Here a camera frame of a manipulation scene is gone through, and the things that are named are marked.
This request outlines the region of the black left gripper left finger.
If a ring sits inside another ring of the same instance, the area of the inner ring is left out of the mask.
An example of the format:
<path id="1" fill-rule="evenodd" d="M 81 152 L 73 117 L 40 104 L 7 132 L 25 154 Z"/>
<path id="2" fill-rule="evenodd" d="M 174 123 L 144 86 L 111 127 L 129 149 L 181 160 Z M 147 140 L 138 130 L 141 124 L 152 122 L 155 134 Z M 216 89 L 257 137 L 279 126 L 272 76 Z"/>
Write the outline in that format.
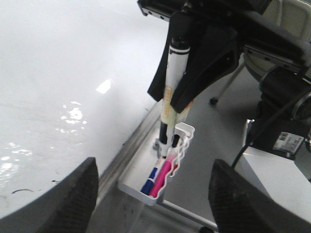
<path id="1" fill-rule="evenodd" d="M 94 157 L 86 158 L 67 178 L 69 190 L 39 228 L 39 233 L 84 233 L 95 209 L 99 174 Z"/>

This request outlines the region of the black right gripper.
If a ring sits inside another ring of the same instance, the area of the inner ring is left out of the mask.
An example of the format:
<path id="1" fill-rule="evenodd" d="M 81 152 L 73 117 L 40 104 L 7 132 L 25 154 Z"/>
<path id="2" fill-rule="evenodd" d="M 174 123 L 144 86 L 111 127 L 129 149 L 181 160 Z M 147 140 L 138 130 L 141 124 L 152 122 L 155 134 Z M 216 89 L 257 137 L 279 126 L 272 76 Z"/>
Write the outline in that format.
<path id="1" fill-rule="evenodd" d="M 311 64 L 311 45 L 263 15 L 269 0 L 140 0 L 145 15 L 169 21 L 165 47 L 148 94 L 157 102 L 164 95 L 169 46 L 180 36 L 192 44 L 194 17 L 228 26 L 209 25 L 186 74 L 178 84 L 171 106 L 181 113 L 201 92 L 232 73 L 239 64 L 241 44 L 263 57 L 295 66 Z M 180 13 L 187 11 L 194 17 Z"/>

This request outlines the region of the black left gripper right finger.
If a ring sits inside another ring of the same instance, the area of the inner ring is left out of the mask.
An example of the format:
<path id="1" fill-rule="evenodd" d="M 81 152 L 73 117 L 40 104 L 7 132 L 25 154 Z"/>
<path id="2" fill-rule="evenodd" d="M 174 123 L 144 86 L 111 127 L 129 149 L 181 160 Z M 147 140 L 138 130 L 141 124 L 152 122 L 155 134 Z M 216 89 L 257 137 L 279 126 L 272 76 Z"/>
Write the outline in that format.
<path id="1" fill-rule="evenodd" d="M 309 233 L 311 224 L 249 183 L 224 160 L 213 163 L 208 200 L 220 233 Z"/>

